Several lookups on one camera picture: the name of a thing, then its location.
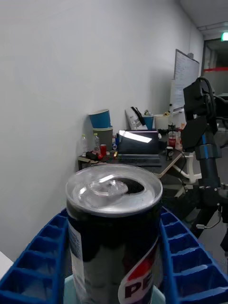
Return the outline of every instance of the pepsi can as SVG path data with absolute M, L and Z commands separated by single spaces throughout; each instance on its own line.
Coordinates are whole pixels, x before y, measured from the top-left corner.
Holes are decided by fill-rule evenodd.
M 72 176 L 66 193 L 78 301 L 149 304 L 161 277 L 161 182 L 138 167 L 103 164 Z

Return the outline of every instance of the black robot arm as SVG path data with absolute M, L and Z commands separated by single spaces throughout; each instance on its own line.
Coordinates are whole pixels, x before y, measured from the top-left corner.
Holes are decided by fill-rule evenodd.
M 184 89 L 184 99 L 187 124 L 181 134 L 183 151 L 195 151 L 202 174 L 197 187 L 201 211 L 191 229 L 199 237 L 216 210 L 223 222 L 228 223 L 228 190 L 221 187 L 216 166 L 221 147 L 214 141 L 214 134 L 218 131 L 216 120 L 221 119 L 225 126 L 228 121 L 228 102 L 215 96 L 204 77 Z

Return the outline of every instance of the blue cup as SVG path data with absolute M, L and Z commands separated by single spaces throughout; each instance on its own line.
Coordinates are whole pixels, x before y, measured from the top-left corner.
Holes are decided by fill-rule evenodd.
M 151 131 L 153 129 L 153 116 L 144 116 L 143 118 L 147 129 Z
M 111 128 L 109 110 L 104 109 L 89 114 L 93 128 L 104 129 Z

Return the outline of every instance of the laptop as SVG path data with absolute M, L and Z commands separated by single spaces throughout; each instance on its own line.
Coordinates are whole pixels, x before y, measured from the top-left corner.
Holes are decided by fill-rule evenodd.
M 161 166 L 158 131 L 119 131 L 118 162 L 132 166 Z

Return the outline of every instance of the stacked cup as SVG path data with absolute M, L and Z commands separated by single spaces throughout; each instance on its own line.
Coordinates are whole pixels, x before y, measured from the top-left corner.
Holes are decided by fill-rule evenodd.
M 100 144 L 106 144 L 107 151 L 112 149 L 113 127 L 111 126 L 108 109 L 100 110 L 89 114 L 93 132 L 97 133 Z

